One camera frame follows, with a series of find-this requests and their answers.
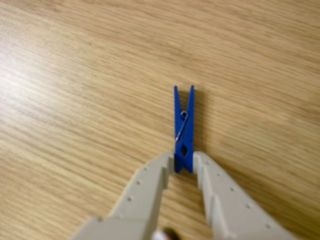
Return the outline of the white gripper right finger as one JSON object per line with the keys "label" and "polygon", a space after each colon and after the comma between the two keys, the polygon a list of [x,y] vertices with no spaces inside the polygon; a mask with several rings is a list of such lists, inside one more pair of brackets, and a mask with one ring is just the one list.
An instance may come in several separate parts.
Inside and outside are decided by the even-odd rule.
{"label": "white gripper right finger", "polygon": [[295,240],[207,154],[193,154],[207,224],[215,240]]}

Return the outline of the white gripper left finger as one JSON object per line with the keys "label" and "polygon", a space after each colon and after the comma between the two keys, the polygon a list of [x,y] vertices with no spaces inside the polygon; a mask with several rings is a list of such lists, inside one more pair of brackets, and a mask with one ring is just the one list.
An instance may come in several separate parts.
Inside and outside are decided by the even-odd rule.
{"label": "white gripper left finger", "polygon": [[94,217],[74,240],[150,240],[158,225],[163,190],[174,171],[174,156],[165,153],[136,171],[107,217]]}

